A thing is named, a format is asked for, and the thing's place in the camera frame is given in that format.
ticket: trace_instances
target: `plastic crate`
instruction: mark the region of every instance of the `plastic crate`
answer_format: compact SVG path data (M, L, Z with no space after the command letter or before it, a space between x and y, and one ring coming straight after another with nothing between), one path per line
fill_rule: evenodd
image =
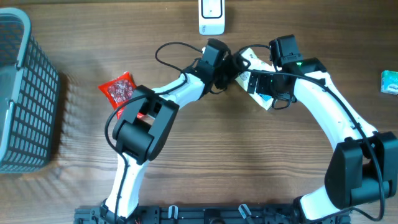
M57 70L25 12L0 9L0 172L32 172L50 158L60 89Z

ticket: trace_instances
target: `brown tabletop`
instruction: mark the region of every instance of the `brown tabletop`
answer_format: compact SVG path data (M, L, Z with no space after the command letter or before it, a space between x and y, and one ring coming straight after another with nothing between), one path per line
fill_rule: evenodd
M203 47L209 37L198 33L196 1L20 8L63 74L61 132L42 171L0 175L0 223L71 223L75 208L108 197L116 172L103 133L112 108L97 86L127 70L138 85L164 86L178 72L156 62L156 49L170 41ZM304 57L323 62L366 121L398 135L398 98L380 93L381 72L398 70L397 9L394 1L228 1L226 30L216 38L235 51L295 34ZM266 50L256 53L267 59ZM186 67L198 54L170 46L160 57ZM332 153L303 104L266 111L234 83L178 112L145 174L140 205L291 202L323 185ZM362 208L377 215L378 206ZM398 197L387 199L382 223L396 223L397 209Z

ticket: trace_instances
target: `robotic arm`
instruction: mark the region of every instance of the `robotic arm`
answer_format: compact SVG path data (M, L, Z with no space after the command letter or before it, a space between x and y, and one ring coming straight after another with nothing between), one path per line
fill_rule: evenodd
M118 156L111 195L101 205L100 217L105 223L114 223L115 213L117 223L124 223L127 217L134 216L147 165L162 150L178 110L211 92L213 85L225 90L243 71L251 72L249 85L252 88L249 93L270 95L275 100L288 101L288 105L301 101L314 115L334 150L325 185L296 198L289 207L289 215L283 215L285 221L318 223L356 205L378 200L380 192L385 198L395 195L398 170L396 137L392 133L379 134L376 128L362 119L338 92L320 61L316 58L303 59L294 36L279 37L270 42L270 46L275 69L250 70L250 58L242 57L241 50L231 55L224 43L209 39L196 67L186 68L177 80L162 88L150 90L139 86L136 89L133 98L138 100L125 106L113 130L116 149L126 158L127 167L124 159ZM138 112L152 117L152 125L136 118ZM372 144L372 149L369 149L371 153L366 149L367 141ZM371 162L363 165L363 157L371 159ZM377 162L381 170L382 190L373 169ZM206 221L207 209L203 211L205 224L212 224L211 217L218 217L219 220L222 216L212 211ZM239 207L239 213L248 224L269 223L265 221L264 213L265 219L258 215L257 219L252 220L252 213L246 205ZM177 222L175 208L169 210L168 216L173 223Z

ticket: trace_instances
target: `wooden surface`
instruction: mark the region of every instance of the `wooden surface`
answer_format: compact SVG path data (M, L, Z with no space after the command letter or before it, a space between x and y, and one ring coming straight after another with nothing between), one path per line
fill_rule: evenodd
M74 209L99 205L113 184L116 154L103 136L111 112L97 86L129 70L137 84L163 86L178 73L157 63L170 41L202 47L196 2L66 4L21 7L33 35L63 75L59 144L42 171L0 175L0 223L71 223ZM394 1L231 1L226 32L233 51L295 34L306 58L318 57L359 114L398 135L398 98L380 93L385 69L398 70ZM256 51L266 59L268 52ZM160 56L179 67L197 53ZM301 103L265 111L233 84L184 107L141 187L141 205L291 202L323 184L332 150ZM377 215L379 204L363 206ZM398 220L398 197L382 223ZM353 214L353 223L370 223Z

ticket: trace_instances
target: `red snack bag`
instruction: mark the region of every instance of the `red snack bag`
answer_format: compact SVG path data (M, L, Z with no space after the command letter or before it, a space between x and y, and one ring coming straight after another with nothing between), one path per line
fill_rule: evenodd
M133 91L137 88L136 84L130 77L130 72L124 72L119 78L98 86L111 103L113 109L131 99ZM116 117L119 119L124 108L121 108ZM142 118L143 114L138 114L138 118Z

